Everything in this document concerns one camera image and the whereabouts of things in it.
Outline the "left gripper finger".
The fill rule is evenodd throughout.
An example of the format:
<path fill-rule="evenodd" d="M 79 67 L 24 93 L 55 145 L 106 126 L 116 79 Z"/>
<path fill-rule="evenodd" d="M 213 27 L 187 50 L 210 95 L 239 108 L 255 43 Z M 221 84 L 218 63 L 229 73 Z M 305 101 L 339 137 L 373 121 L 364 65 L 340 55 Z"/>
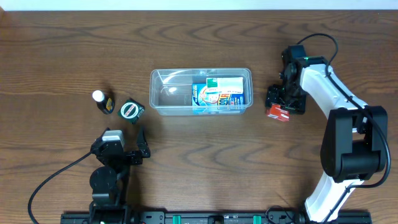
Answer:
<path fill-rule="evenodd" d="M 95 141 L 94 141 L 94 143 L 93 143 L 93 149 L 97 149 L 97 148 L 99 148 L 100 147 L 100 145 L 101 145 L 101 143 L 102 143 L 102 137 L 103 137 L 103 135 L 105 134 L 105 132 L 107 132 L 107 131 L 109 131 L 110 129 L 109 128 L 106 128 L 103 132 L 102 132 L 102 134 L 98 137 L 98 138 L 96 138 L 95 139 Z"/>
<path fill-rule="evenodd" d="M 145 133 L 144 133 L 144 127 L 141 126 L 139 128 L 139 132 L 137 135 L 137 141 L 136 141 L 137 147 L 141 152 L 148 152 L 149 151 L 149 146 L 146 141 Z"/>

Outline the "red medicine box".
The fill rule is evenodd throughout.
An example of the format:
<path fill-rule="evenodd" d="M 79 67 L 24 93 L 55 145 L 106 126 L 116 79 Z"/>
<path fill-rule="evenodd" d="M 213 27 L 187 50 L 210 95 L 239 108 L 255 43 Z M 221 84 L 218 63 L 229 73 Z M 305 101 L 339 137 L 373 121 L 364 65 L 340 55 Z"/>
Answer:
<path fill-rule="evenodd" d="M 279 121 L 289 121 L 290 113 L 287 110 L 283 110 L 281 105 L 272 104 L 270 108 L 266 110 L 266 115 L 270 118 L 277 119 Z"/>

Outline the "white green medicine box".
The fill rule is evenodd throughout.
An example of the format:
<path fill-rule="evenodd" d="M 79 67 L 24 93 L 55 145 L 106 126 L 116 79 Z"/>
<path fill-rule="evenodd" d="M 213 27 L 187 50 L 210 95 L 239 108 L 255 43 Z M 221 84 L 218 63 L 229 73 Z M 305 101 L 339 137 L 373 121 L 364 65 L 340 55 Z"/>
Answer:
<path fill-rule="evenodd" d="M 206 87 L 209 93 L 243 93 L 243 77 L 207 78 Z"/>

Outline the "blue cooling patch box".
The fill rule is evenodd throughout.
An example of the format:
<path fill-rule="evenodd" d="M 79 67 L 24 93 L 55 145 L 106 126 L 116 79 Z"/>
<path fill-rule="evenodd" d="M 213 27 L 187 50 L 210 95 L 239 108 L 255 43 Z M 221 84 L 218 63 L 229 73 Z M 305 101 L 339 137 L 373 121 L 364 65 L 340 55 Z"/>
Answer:
<path fill-rule="evenodd" d="M 205 83 L 192 85 L 193 114 L 233 114 L 244 110 L 242 93 L 210 93 Z"/>

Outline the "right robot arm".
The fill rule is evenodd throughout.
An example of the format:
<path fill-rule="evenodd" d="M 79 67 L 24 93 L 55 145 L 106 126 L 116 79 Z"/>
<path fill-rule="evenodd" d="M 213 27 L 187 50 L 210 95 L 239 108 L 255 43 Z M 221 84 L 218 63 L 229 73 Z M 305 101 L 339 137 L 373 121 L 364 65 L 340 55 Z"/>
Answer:
<path fill-rule="evenodd" d="M 340 208 L 356 189 L 382 185 L 391 170 L 386 110 L 352 94 L 322 56 L 307 56 L 301 44 L 281 54 L 282 83 L 268 88 L 266 115 L 288 121 L 304 114 L 311 96 L 327 118 L 320 149 L 323 174 L 295 223 L 361 223 L 367 215 L 344 215 Z"/>

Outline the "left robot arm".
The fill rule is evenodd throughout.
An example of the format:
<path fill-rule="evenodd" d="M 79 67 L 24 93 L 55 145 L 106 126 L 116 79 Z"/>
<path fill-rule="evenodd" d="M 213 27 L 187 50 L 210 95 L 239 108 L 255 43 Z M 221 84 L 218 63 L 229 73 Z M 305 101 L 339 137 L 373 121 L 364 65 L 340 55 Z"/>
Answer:
<path fill-rule="evenodd" d="M 139 223 L 139 215 L 127 204 L 126 195 L 131 166 L 141 165 L 150 157 L 143 127 L 139 128 L 136 145 L 135 151 L 125 151 L 123 132 L 108 128 L 91 145 L 91 153 L 102 166 L 90 176 L 93 201 L 88 223 Z"/>

